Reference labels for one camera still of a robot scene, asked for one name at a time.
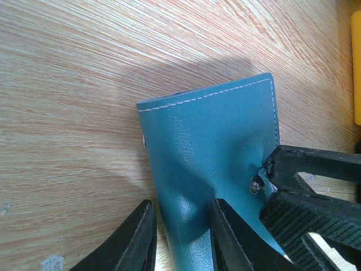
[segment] white stitching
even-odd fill
[[[226,90],[221,90],[221,91],[218,91],[218,92],[210,93],[210,94],[204,95],[204,96],[202,96],[202,97],[197,97],[197,98],[193,98],[193,99],[189,99],[189,100],[184,100],[184,101],[181,101],[181,102],[178,102],[178,103],[167,104],[166,106],[158,106],[158,107],[153,107],[153,108],[149,108],[149,109],[138,110],[138,112],[158,110],[158,109],[161,109],[161,108],[176,106],[176,105],[178,105],[178,104],[194,102],[195,100],[200,100],[200,99],[203,99],[203,98],[211,97],[211,96],[213,96],[213,95],[217,95],[217,94],[220,94],[220,93],[225,93],[225,92],[228,92],[228,91],[231,91],[231,90],[235,90],[235,89],[245,88],[245,87],[247,87],[247,86],[259,84],[259,83],[265,82],[265,81],[269,81],[269,82],[271,83],[271,98],[272,98],[273,116],[274,116],[274,123],[275,123],[275,137],[276,137],[276,146],[277,146],[277,144],[278,144],[278,133],[277,133],[277,121],[276,121],[276,105],[275,105],[275,97],[274,97],[274,94],[273,94],[272,80],[271,80],[270,78],[263,79],[263,80],[259,80],[259,81],[256,81],[256,82],[252,82],[252,83],[249,83],[249,84],[246,84],[246,85],[243,85],[243,86],[237,86],[237,87],[235,87],[235,88],[231,88],[231,89],[226,89]]]

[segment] tabletop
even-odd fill
[[[281,142],[352,152],[352,0],[0,1],[0,270],[68,270],[156,200],[135,103],[263,72]],[[306,176],[318,192],[355,187]],[[172,270],[158,214],[156,270]],[[46,269],[49,261],[58,269]]]

